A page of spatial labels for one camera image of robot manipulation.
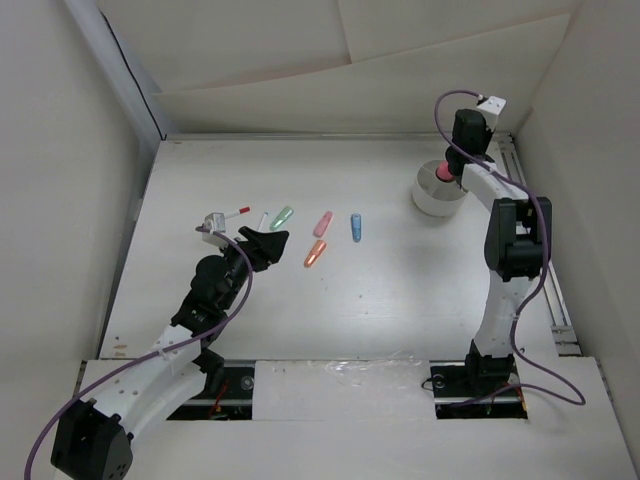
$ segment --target white cup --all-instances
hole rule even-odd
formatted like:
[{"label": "white cup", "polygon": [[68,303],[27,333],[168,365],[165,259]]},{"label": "white cup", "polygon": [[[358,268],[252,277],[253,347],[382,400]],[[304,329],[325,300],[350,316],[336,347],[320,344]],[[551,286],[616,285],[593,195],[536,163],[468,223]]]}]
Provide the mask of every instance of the white cup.
[{"label": "white cup", "polygon": [[433,217],[450,217],[458,211],[467,192],[457,182],[443,182],[436,176],[440,160],[425,163],[411,187],[416,206]]}]

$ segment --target black mount bracket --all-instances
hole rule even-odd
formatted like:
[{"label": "black mount bracket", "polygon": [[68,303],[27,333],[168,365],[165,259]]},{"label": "black mount bracket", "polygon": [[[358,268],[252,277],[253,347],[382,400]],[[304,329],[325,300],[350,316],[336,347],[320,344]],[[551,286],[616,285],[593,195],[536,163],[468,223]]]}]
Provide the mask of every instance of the black mount bracket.
[{"label": "black mount bracket", "polygon": [[[471,156],[479,156],[485,162],[493,159],[486,155],[493,133],[487,128],[487,121],[477,110],[462,109],[456,112],[451,140]],[[445,158],[449,164],[449,172],[458,182],[462,178],[464,166],[471,161],[452,147],[447,148]]]},{"label": "black mount bracket", "polygon": [[[547,230],[551,254],[551,201],[537,197]],[[526,232],[518,233],[518,225]],[[493,202],[489,229],[484,243],[484,258],[490,270],[505,282],[513,277],[535,278],[543,263],[542,230],[531,199],[500,198]]]}]

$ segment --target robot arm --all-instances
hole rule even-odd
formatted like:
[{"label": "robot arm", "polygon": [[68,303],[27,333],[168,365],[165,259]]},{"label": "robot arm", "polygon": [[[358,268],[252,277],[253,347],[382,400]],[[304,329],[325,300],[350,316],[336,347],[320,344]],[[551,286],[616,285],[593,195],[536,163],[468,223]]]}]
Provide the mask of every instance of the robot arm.
[{"label": "robot arm", "polygon": [[[515,373],[511,344],[516,311],[543,264],[543,242],[536,210],[528,195],[493,174],[495,162],[486,150],[505,101],[495,97],[481,99],[477,110],[458,110],[452,142],[464,152],[481,160],[472,163],[457,149],[446,151],[445,182],[457,182],[473,193],[491,217],[484,246],[490,270],[490,286],[484,317],[463,366],[432,366],[431,376],[438,379],[436,399],[470,399],[491,394],[503,387]],[[538,197],[544,222],[551,235],[551,203]]]},{"label": "robot arm", "polygon": [[[238,247],[254,272],[277,263],[288,232],[239,230],[247,240]],[[128,472],[137,446],[180,405],[200,392],[217,392],[224,359],[209,350],[226,325],[228,310],[249,275],[243,256],[232,248],[203,258],[196,267],[191,290],[178,313],[156,341],[161,355],[130,368],[91,400],[78,400],[60,418],[51,463],[74,480],[121,479]],[[217,333],[182,348],[173,345]]]}]

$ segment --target purple cable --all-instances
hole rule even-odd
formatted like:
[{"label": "purple cable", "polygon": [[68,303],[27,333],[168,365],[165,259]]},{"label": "purple cable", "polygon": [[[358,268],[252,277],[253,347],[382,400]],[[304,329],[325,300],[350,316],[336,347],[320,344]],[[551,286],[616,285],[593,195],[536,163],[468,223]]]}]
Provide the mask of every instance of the purple cable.
[{"label": "purple cable", "polygon": [[[227,324],[238,315],[238,313],[240,312],[242,307],[244,307],[244,304],[247,302],[247,299],[249,298],[249,293],[251,292],[251,287],[253,285],[253,268],[251,267],[251,261],[249,260],[249,257],[247,257],[247,254],[244,253],[244,250],[242,250],[242,248],[240,248],[239,245],[237,245],[235,242],[233,242],[231,239],[227,238],[226,236],[224,236],[224,235],[222,235],[220,233],[217,233],[217,232],[212,232],[212,235],[215,235],[216,237],[220,237],[225,242],[227,242],[229,245],[231,245],[231,247],[233,247],[242,256],[244,261],[247,262],[247,266],[249,267],[249,276],[247,278],[247,289],[245,290],[244,296],[240,300],[240,303],[238,304],[238,307],[222,323],[220,323],[219,325],[216,325],[215,327],[213,327],[210,330],[207,330],[204,333],[201,333],[200,335],[197,335],[195,337],[189,338],[187,340],[184,340],[182,342],[176,343],[175,345],[171,345],[170,347],[167,347],[167,348],[163,349],[163,351],[165,353],[171,352],[173,350],[177,350],[179,348],[182,348],[182,347],[184,347],[186,345],[189,345],[191,343],[194,343],[194,342],[199,342],[200,340],[202,340],[205,337],[208,337],[210,335],[215,335],[218,332],[221,332],[222,330],[224,330],[224,328],[227,326]],[[140,358],[136,358],[135,360],[132,360],[129,363],[126,363],[126,364],[116,368],[112,372],[107,373],[104,377],[99,378],[98,380],[93,382],[91,385],[89,385],[85,389],[83,389],[80,392],[78,392],[76,395],[74,395],[71,398],[71,400],[69,400],[67,403],[65,403],[62,406],[62,408],[60,408],[60,410],[58,410],[56,412],[56,414],[51,418],[51,420],[49,420],[47,422],[47,424],[42,429],[42,432],[40,432],[40,434],[38,435],[38,438],[36,438],[36,441],[33,443],[33,447],[31,447],[31,451],[29,452],[29,456],[27,457],[27,463],[26,463],[26,465],[24,467],[24,480],[31,480],[31,470],[33,469],[33,462],[34,462],[34,460],[36,458],[36,454],[38,453],[38,449],[42,445],[42,442],[44,441],[45,437],[47,436],[49,431],[53,428],[53,426],[56,424],[56,422],[58,420],[60,420],[60,417],[62,417],[62,415],[64,415],[64,413],[69,408],[71,408],[71,406],[76,401],[80,400],[87,393],[89,393],[90,391],[92,391],[96,387],[99,387],[100,385],[105,383],[107,380],[110,380],[113,377],[115,377],[116,375],[124,372],[125,370],[128,370],[131,367],[135,367],[136,365],[140,365],[141,363],[146,362],[147,360],[150,360],[150,359],[152,359],[154,357],[157,357],[159,355],[160,355],[160,352],[158,350],[155,350],[153,352],[149,352],[149,353],[143,355]]]},{"label": "purple cable", "polygon": [[508,185],[511,185],[511,186],[513,186],[515,188],[518,188],[518,189],[522,190],[524,193],[526,193],[527,196],[529,197],[529,199],[531,200],[531,203],[533,204],[533,208],[536,211],[536,215],[538,216],[538,226],[540,228],[540,234],[542,236],[542,270],[540,272],[540,280],[538,281],[538,284],[533,289],[533,291],[522,301],[522,303],[520,305],[518,305],[518,308],[516,309],[515,318],[514,318],[512,326],[511,326],[511,331],[509,333],[509,340],[511,342],[511,348],[513,349],[513,352],[516,354],[516,356],[518,358],[520,358],[522,361],[528,363],[529,365],[531,365],[534,368],[537,368],[538,370],[541,370],[541,371],[551,375],[552,377],[560,380],[565,385],[567,385],[571,390],[573,390],[576,393],[576,395],[578,395],[579,400],[574,400],[572,398],[565,397],[564,395],[560,395],[559,393],[552,392],[551,390],[548,390],[548,389],[546,389],[544,387],[539,387],[537,385],[531,385],[529,383],[514,383],[514,384],[511,384],[511,385],[507,385],[505,387],[502,387],[502,388],[496,390],[495,392],[490,393],[489,395],[484,395],[482,397],[472,398],[472,399],[466,400],[464,402],[456,403],[456,404],[454,404],[452,406],[466,407],[468,405],[473,405],[473,404],[476,404],[476,403],[481,402],[483,400],[487,400],[489,398],[494,398],[496,395],[500,395],[501,393],[507,392],[509,390],[514,390],[514,389],[517,389],[517,388],[529,388],[529,389],[532,389],[532,390],[538,390],[539,392],[543,392],[543,393],[546,393],[547,395],[551,395],[552,397],[558,398],[560,400],[564,400],[565,402],[570,403],[572,405],[578,405],[578,406],[586,405],[587,399],[584,397],[584,395],[578,389],[578,387],[576,387],[573,383],[571,383],[569,380],[564,378],[559,373],[556,373],[556,372],[554,372],[553,370],[551,370],[551,369],[549,369],[547,367],[543,367],[542,365],[540,365],[540,364],[534,362],[533,360],[530,360],[527,357],[525,357],[520,352],[520,350],[518,349],[518,347],[516,345],[516,328],[517,328],[517,325],[518,325],[518,320],[520,319],[520,314],[525,309],[525,307],[529,304],[529,302],[531,302],[531,300],[533,300],[542,291],[542,289],[544,288],[544,282],[546,281],[547,275],[549,273],[550,252],[549,252],[549,237],[547,236],[548,235],[547,226],[546,226],[546,224],[544,222],[544,215],[542,213],[542,208],[540,207],[540,202],[538,202],[538,199],[536,198],[535,194],[528,187],[526,187],[522,183],[518,183],[518,182],[515,182],[515,181],[511,180],[510,178],[502,175],[497,170],[492,170],[483,161],[483,159],[476,158],[473,155],[468,154],[467,152],[462,150],[460,147],[458,147],[456,144],[454,144],[453,140],[451,138],[449,138],[444,133],[442,125],[440,124],[440,117],[438,115],[438,113],[440,111],[440,104],[442,103],[442,101],[445,98],[447,98],[447,97],[449,97],[451,95],[456,95],[456,94],[470,95],[472,97],[475,97],[478,100],[480,100],[482,98],[482,96],[480,94],[478,94],[478,93],[476,93],[474,91],[471,91],[471,90],[450,90],[450,91],[445,92],[442,95],[440,95],[438,97],[438,99],[436,100],[436,104],[435,104],[435,107],[434,107],[434,117],[435,117],[435,122],[436,122],[436,128],[438,129],[438,132],[440,132],[440,135],[442,135],[442,138],[444,138],[445,141],[451,146],[451,148],[453,148],[460,155],[468,158],[474,164],[479,165],[480,167],[484,168],[485,170],[490,172],[491,175],[493,175],[495,178],[497,178],[501,182],[506,183]]}]

